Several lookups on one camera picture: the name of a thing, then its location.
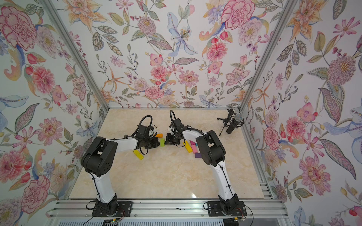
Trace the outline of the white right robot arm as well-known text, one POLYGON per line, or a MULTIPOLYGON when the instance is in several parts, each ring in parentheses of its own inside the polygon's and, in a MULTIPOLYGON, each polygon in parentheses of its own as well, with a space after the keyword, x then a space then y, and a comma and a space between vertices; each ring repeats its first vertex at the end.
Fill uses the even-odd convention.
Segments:
POLYGON ((185 126, 179 118, 172 119, 166 143, 176 146, 181 141, 192 141, 198 145, 202 160, 213 170, 218 187, 220 209, 225 215, 230 216, 238 207, 239 198, 232 188, 226 170, 226 150, 219 137, 213 130, 203 132, 191 126, 185 126))

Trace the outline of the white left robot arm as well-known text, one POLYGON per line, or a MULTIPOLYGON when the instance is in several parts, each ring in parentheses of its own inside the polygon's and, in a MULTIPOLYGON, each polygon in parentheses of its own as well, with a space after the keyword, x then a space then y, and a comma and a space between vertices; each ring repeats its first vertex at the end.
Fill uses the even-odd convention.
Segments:
POLYGON ((132 135, 122 138, 96 137, 81 159, 84 170, 90 174, 96 188, 95 207, 108 216, 119 209, 117 194, 113 190, 110 170, 117 153, 150 150, 160 146, 155 125, 139 125, 132 135))

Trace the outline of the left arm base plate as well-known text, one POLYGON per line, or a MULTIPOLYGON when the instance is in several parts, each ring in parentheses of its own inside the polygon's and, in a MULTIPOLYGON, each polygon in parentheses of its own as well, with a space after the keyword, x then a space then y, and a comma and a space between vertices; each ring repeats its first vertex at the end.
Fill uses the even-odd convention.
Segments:
POLYGON ((131 215, 133 202, 117 201, 102 203, 96 201, 92 210, 93 217, 129 217, 131 215))

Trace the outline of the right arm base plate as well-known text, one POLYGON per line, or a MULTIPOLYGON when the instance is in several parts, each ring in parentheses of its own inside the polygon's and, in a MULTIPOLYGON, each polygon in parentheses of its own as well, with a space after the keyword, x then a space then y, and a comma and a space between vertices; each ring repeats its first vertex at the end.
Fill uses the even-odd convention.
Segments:
POLYGON ((243 201, 231 207, 218 201, 208 201, 204 203, 203 208, 208 211, 209 217, 246 217, 248 215, 243 201))

